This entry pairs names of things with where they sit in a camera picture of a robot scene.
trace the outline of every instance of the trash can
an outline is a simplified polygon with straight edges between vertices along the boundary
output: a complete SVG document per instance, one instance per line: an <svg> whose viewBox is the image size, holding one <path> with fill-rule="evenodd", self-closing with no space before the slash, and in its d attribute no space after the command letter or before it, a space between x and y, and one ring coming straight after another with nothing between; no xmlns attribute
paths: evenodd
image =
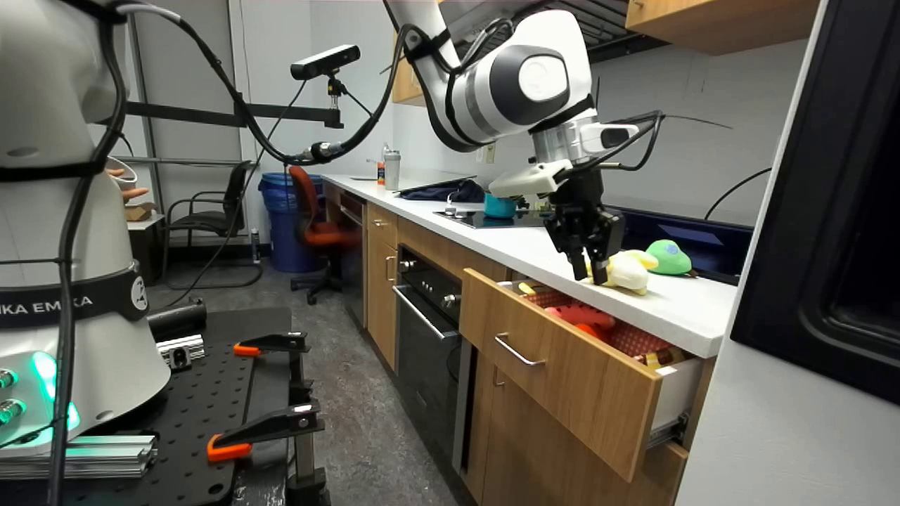
<svg viewBox="0 0 900 506"><path fill-rule="evenodd" d="M273 268L280 272L314 272L321 258L297 242L297 201L290 174L269 173L258 181L269 215Z"/></svg>

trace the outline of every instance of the gray floor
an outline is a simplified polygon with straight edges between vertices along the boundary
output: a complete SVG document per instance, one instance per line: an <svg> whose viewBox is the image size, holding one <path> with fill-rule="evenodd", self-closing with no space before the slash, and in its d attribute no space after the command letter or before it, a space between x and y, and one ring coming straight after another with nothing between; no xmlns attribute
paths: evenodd
<svg viewBox="0 0 900 506"><path fill-rule="evenodd" d="M162 306L195 279L190 268L171 268L171 277L150 291L152 306ZM223 285L247 270L214 268L203 285ZM324 292L307 306L303 292L290 292L290 277L264 270L262 282L245 291L197 291L209 312L285 306L296 330L310 334L310 381L327 417L314 440L317 465L327 471L335 506L455 506L436 465L417 440L400 398L377 360L368 337L358 333L338 292Z"/></svg>

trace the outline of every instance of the white countertop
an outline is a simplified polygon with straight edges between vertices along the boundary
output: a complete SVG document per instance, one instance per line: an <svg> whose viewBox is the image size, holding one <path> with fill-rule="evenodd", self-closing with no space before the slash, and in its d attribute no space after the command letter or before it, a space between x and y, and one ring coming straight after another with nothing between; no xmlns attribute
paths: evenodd
<svg viewBox="0 0 900 506"><path fill-rule="evenodd" d="M587 282L570 279L570 265L553 250L553 242L543 229L469 229L465 223L445 219L432 211L445 202L400 201L396 195L375 187L368 177L327 177L328 183L384 209L396 216L417 223L449 242L458 242L515 272L522 272L546 287L553 287L587 306L597 306L619 320L626 320L677 350L697 358L714 358L737 291L709 279L664 279L650 277L650 292L633 295Z"/></svg>

